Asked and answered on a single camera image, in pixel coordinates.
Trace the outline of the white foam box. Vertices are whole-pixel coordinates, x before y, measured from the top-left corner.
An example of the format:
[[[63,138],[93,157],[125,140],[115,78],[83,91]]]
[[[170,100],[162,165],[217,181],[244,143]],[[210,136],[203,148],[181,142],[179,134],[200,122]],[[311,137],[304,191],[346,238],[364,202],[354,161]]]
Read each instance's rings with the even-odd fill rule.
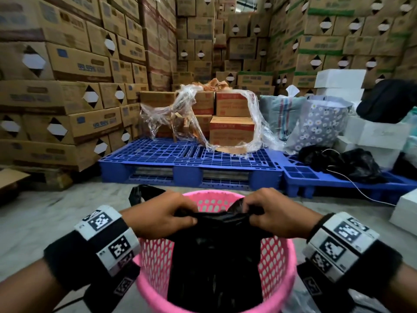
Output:
[[[361,89],[367,70],[326,69],[317,73],[314,88]]]
[[[316,95],[334,96],[353,103],[361,102],[363,93],[362,88],[318,88],[316,90]]]
[[[402,150],[410,131],[408,123],[378,123],[349,116],[344,136],[358,146]]]
[[[338,136],[337,140],[333,144],[333,148],[339,153],[344,153],[357,148],[361,148],[365,151],[370,152],[372,154],[373,159],[379,165],[379,167],[385,170],[392,169],[394,167],[394,164],[397,161],[401,152],[400,150],[396,149],[360,146],[349,141],[345,136]]]
[[[389,222],[417,236],[417,189],[400,197]]]

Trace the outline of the stack of brown cardboard boxes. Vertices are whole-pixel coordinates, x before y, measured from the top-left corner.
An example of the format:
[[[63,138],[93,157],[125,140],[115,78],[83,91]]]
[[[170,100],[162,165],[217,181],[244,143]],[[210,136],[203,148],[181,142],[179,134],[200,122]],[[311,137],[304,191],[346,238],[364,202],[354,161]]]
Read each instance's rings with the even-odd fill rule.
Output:
[[[82,171],[170,92],[175,0],[0,0],[0,163]]]
[[[266,71],[275,0],[175,0],[177,72],[180,84],[216,78],[230,88],[273,95]]]

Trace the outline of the crumpled black plastic bag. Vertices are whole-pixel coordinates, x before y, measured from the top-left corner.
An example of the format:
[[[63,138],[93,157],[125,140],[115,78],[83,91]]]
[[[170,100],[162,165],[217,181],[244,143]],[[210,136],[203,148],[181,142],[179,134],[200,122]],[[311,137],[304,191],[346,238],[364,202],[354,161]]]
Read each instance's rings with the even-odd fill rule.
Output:
[[[338,152],[325,146],[308,146],[298,153],[298,160],[316,172],[361,184],[388,183],[372,154],[362,148]]]

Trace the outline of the wooden pallet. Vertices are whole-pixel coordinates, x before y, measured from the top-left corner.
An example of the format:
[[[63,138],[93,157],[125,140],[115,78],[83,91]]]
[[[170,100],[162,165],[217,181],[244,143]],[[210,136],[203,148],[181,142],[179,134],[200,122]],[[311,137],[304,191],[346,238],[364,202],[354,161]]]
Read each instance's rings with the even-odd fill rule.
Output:
[[[16,177],[19,177],[17,185],[22,190],[63,191],[74,184],[70,173],[60,168],[0,164],[0,171],[4,169],[19,171],[19,173],[12,173],[12,178],[16,179]]]

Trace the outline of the striped woven bag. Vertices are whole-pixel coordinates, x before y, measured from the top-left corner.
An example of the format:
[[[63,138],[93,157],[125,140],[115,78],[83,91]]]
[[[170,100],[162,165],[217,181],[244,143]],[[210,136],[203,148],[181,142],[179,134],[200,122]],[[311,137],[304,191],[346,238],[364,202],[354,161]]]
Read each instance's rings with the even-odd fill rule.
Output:
[[[290,85],[286,89],[288,95],[260,95],[259,108],[269,124],[271,132],[285,142],[294,130],[299,120],[301,108],[306,97],[297,97],[300,90]]]

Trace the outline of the blue plastic pallet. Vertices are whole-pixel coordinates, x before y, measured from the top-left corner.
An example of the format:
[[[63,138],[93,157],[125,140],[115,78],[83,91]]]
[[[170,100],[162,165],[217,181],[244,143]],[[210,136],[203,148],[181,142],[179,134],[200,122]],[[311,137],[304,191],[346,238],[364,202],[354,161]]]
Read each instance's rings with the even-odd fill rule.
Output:
[[[329,173],[316,172],[284,152],[266,149],[270,159],[283,170],[279,189],[289,197],[336,196],[337,194],[364,195],[365,199],[395,205],[399,198],[417,188],[417,181],[390,172],[383,172],[388,183],[360,184],[339,179]]]
[[[166,138],[131,142],[99,165],[103,182],[243,191],[277,188],[283,175],[265,149],[239,157]]]

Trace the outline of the torn orange cardboard scraps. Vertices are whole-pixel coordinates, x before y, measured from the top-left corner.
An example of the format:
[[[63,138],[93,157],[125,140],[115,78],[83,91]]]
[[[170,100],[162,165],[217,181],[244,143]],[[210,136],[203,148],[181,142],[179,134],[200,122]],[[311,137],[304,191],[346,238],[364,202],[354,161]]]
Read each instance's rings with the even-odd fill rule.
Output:
[[[204,92],[227,92],[233,90],[225,80],[219,81],[217,78],[213,78],[206,84],[200,82],[193,82],[192,84],[200,88],[198,91]]]

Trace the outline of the stack of green-striped cardboard boxes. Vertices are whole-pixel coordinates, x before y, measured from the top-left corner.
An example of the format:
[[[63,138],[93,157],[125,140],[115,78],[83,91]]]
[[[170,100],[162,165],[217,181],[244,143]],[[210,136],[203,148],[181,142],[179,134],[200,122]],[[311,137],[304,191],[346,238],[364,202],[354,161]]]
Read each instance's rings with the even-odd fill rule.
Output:
[[[266,70],[275,92],[316,91],[320,71],[364,69],[361,88],[417,78],[417,0],[274,0]]]

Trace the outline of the person's left forearm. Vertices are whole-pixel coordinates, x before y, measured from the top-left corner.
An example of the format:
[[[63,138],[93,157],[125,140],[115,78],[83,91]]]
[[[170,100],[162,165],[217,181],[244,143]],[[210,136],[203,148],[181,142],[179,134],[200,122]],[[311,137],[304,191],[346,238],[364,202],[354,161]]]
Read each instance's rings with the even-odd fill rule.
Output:
[[[41,258],[0,282],[0,313],[52,313],[68,293]]]

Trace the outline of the pale green plastic bag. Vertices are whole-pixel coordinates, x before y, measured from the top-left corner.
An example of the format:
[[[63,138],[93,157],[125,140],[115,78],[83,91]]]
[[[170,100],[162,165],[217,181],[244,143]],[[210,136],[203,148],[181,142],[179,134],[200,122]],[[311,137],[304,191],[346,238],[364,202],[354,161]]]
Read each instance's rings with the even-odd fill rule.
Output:
[[[413,107],[401,120],[401,123],[409,124],[411,127],[409,137],[403,148],[404,157],[417,168],[417,107]]]

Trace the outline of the floral print bag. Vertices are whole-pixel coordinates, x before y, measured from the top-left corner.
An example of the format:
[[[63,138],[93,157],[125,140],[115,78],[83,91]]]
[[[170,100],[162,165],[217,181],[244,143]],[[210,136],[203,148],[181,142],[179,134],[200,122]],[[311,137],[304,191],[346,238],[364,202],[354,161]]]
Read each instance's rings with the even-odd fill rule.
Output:
[[[332,146],[345,130],[353,105],[353,102],[329,95],[307,97],[283,151],[295,155],[309,146]]]

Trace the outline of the pink plastic mesh basket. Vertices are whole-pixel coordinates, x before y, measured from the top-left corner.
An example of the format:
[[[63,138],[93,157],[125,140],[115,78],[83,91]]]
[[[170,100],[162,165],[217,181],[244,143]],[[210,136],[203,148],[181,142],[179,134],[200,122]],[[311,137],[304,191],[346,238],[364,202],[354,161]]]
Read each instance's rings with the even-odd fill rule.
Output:
[[[243,195],[225,190],[198,190],[185,193],[200,211],[227,210]],[[174,242],[168,239],[143,240],[142,251],[133,261],[141,268],[136,287],[152,313],[199,313],[167,300]],[[260,243],[258,276],[263,301],[238,313],[280,313],[291,295],[296,277],[297,257],[291,240],[265,238]]]

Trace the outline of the person's right hand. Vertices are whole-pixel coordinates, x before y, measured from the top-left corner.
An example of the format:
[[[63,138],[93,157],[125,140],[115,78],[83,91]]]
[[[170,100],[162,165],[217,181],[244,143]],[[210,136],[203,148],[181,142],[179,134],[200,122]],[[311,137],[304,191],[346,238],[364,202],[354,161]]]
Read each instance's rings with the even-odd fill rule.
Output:
[[[243,210],[259,206],[269,215],[269,233],[287,239],[307,239],[323,215],[273,188],[261,188],[243,199]]]

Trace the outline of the black plastic trash bag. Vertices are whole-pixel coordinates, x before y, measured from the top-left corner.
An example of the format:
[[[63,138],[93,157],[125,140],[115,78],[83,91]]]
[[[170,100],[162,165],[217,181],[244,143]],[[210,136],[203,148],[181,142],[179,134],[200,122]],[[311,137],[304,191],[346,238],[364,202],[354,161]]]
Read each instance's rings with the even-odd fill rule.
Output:
[[[258,313],[270,293],[265,271],[279,242],[249,224],[229,191],[184,194],[199,212],[196,226],[168,238],[143,240],[137,288],[155,313]]]

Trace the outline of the flat cardboard sheet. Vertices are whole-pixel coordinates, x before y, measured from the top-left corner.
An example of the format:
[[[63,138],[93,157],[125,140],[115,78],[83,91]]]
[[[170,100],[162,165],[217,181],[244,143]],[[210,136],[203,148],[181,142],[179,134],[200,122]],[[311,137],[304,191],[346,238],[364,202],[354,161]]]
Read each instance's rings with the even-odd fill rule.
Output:
[[[4,168],[0,170],[0,190],[15,186],[21,180],[30,177],[30,174],[18,170]]]

